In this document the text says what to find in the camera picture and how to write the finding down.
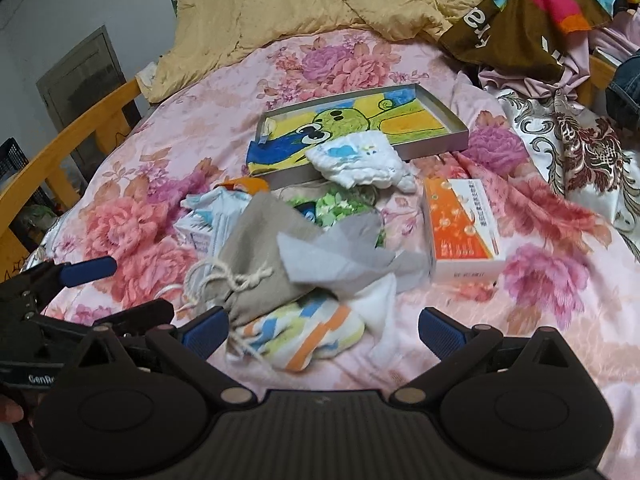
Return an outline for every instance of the pink floral bedsheet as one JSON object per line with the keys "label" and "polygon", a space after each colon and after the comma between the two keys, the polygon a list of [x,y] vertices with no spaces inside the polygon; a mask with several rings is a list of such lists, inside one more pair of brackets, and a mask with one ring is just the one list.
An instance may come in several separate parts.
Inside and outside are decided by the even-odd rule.
{"label": "pink floral bedsheet", "polygon": [[[640,265],[609,223],[551,191],[497,99],[420,41],[389,44],[355,30],[283,40],[168,99],[108,157],[53,244],[57,261],[110,254],[118,261],[116,275],[63,291],[47,314],[90,324],[180,283],[196,260],[172,231],[184,213],[180,199],[245,173],[247,145],[264,110],[403,82],[423,85],[471,130],[466,152],[412,166],[418,176],[482,180],[508,252],[497,286],[424,285],[398,296],[400,349],[386,369],[367,359],[373,345],[368,335],[296,375],[231,361],[225,348],[210,362],[259,394],[277,387],[389,393],[436,364],[417,334],[425,306],[468,325],[491,323],[508,335],[557,326],[614,412],[616,429],[602,470],[614,480],[634,478],[640,470]],[[424,250],[420,200],[394,194],[381,201],[388,246]],[[183,310],[176,322],[188,317]]]}

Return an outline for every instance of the striped cloth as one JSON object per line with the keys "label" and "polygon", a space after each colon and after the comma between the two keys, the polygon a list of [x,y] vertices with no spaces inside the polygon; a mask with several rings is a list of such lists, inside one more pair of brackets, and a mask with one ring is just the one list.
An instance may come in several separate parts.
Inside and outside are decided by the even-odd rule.
{"label": "striped cloth", "polygon": [[236,336],[274,368],[299,372],[312,359],[334,357],[356,344],[364,329],[360,316],[316,289],[238,327]]}

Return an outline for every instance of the wooden bed rail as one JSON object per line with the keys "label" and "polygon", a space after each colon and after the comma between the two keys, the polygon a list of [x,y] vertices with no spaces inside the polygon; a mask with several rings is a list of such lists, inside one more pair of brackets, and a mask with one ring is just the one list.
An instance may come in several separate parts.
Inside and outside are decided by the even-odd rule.
{"label": "wooden bed rail", "polygon": [[587,108],[593,106],[598,90],[604,90],[611,83],[616,67],[595,56],[589,56],[590,76],[576,89],[578,102]]}
{"label": "wooden bed rail", "polygon": [[4,277],[0,282],[14,275],[28,255],[9,229],[20,209],[43,182],[64,209],[73,207],[80,196],[66,179],[60,163],[93,132],[98,148],[105,155],[111,153],[118,145],[117,139],[131,131],[122,107],[138,95],[140,87],[135,78],[114,90],[62,130],[4,188],[0,194],[0,272]]}

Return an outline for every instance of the screw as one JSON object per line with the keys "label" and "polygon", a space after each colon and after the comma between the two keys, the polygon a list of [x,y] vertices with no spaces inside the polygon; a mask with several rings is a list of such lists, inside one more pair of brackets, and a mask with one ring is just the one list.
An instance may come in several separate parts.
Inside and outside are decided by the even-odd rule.
{"label": "screw", "polygon": [[246,388],[227,388],[220,394],[220,398],[227,404],[244,404],[249,402],[254,394]]}
{"label": "screw", "polygon": [[418,404],[427,398],[427,394],[419,388],[400,388],[395,395],[403,404]]}

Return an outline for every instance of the orange box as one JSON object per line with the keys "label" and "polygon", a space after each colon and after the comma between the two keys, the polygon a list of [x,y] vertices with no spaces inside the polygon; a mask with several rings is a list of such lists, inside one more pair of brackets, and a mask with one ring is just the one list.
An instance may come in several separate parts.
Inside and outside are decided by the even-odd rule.
{"label": "orange box", "polygon": [[432,283],[498,279],[505,254],[480,180],[425,180],[423,211]]}

